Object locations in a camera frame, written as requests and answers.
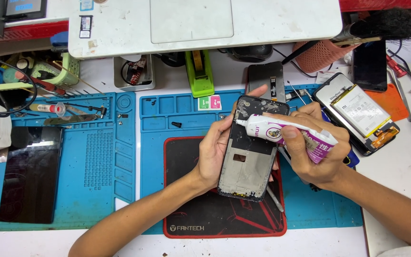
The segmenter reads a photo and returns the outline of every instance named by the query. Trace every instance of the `laptop touchpad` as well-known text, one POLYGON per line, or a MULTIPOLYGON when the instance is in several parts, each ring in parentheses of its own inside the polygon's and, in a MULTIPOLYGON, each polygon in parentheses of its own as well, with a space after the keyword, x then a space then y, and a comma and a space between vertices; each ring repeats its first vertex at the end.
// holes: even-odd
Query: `laptop touchpad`
POLYGON ((150 0, 153 44, 230 38, 231 0, 150 0))

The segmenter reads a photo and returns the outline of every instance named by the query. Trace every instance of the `pink basket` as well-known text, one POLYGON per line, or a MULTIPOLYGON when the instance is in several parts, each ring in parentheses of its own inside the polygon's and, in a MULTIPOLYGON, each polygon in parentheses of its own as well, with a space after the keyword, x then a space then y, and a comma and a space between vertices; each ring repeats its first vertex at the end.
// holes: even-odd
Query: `pink basket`
MULTIPOLYGON (((305 43, 307 43, 307 41, 297 42, 293 47, 293 52, 305 43)), ((338 47, 329 39, 321 40, 316 45, 296 57, 296 62, 303 71, 312 73, 319 71, 324 67, 328 67, 331 63, 339 60, 359 45, 360 44, 348 47, 338 47)))

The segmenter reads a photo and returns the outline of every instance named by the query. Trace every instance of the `glue tube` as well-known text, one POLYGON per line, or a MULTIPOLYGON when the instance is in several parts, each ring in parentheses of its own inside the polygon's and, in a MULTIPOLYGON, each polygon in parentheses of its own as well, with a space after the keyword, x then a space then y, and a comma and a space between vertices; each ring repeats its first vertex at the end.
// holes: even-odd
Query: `glue tube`
POLYGON ((63 117, 66 113, 66 107, 62 102, 58 102, 56 105, 33 103, 30 105, 30 110, 36 112, 56 113, 58 117, 63 117))
POLYGON ((305 139, 307 155, 319 163, 336 145, 337 140, 328 131, 321 133, 311 128, 284 120, 274 119, 258 114, 252 114, 248 120, 236 120, 236 123, 245 127, 247 135, 262 138, 271 142, 284 144, 281 129, 291 125, 298 128, 305 139))

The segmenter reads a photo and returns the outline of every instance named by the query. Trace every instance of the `orange cutting board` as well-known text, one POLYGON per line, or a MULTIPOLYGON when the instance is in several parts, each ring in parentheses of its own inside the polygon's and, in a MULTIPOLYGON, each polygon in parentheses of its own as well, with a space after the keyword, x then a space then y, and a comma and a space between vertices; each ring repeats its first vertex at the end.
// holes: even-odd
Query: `orange cutting board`
POLYGON ((366 94, 391 115, 391 120, 397 121, 408 117, 407 108, 393 84, 388 84, 388 89, 383 93, 366 91, 366 94))

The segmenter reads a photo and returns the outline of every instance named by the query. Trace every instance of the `black mouse pad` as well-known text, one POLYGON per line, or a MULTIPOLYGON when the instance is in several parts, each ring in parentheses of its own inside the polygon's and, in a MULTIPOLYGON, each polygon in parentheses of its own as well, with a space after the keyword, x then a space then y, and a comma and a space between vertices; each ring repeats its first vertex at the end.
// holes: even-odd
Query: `black mouse pad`
MULTIPOLYGON (((168 138, 164 142, 165 187, 196 166, 202 138, 168 138)), ((272 176, 269 187, 284 206, 280 170, 272 171, 272 176)), ((257 203, 218 195, 216 188, 186 202, 163 220, 168 238, 280 237, 286 229, 285 215, 269 194, 257 203)))

